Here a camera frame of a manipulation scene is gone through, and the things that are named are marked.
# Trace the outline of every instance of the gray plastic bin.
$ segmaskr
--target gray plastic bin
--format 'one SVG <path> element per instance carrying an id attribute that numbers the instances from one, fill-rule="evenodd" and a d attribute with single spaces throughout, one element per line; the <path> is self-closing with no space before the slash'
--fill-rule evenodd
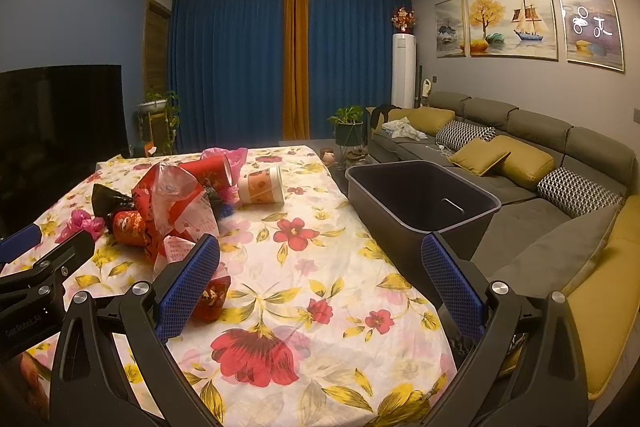
<path id="1" fill-rule="evenodd" d="M 471 259 L 500 200 L 452 169 L 421 160 L 357 165 L 346 172 L 349 201 L 402 276 L 434 305 L 440 297 L 420 260 L 424 236 L 440 232 Z"/>

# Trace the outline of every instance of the television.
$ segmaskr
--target television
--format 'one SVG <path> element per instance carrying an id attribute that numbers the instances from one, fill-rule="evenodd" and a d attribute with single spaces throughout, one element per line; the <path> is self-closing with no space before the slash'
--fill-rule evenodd
<path id="1" fill-rule="evenodd" d="M 128 149 L 120 66 L 0 73 L 0 237 Z"/>

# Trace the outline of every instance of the orange curtain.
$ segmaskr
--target orange curtain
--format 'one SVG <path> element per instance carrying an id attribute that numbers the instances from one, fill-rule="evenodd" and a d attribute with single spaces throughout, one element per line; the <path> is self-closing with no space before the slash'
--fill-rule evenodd
<path id="1" fill-rule="evenodd" d="M 284 0 L 282 135 L 285 140 L 309 138 L 308 6 L 309 0 Z"/>

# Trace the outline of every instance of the wall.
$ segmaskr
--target wall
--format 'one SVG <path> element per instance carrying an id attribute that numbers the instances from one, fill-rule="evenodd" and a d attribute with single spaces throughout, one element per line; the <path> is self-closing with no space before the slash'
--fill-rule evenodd
<path id="1" fill-rule="evenodd" d="M 146 0 L 0 0 L 0 71 L 63 64 L 122 65 L 129 141 L 143 102 Z"/>
<path id="2" fill-rule="evenodd" d="M 569 64 L 559 0 L 554 1 L 559 61 L 504 57 L 436 58 L 434 4 L 414 0 L 418 18 L 418 63 L 423 78 L 438 76 L 434 89 L 510 102 L 610 136 L 640 156 L 640 0 L 615 0 L 620 17 L 626 73 Z"/>

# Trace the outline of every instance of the blue curtain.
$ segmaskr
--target blue curtain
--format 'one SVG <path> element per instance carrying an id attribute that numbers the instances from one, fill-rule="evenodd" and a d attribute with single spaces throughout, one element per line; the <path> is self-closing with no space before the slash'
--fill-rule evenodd
<path id="1" fill-rule="evenodd" d="M 282 137 L 282 0 L 174 0 L 169 86 L 180 153 Z"/>
<path id="2" fill-rule="evenodd" d="M 330 138 L 336 109 L 391 102 L 394 9 L 411 0 L 309 0 L 311 138 Z"/>

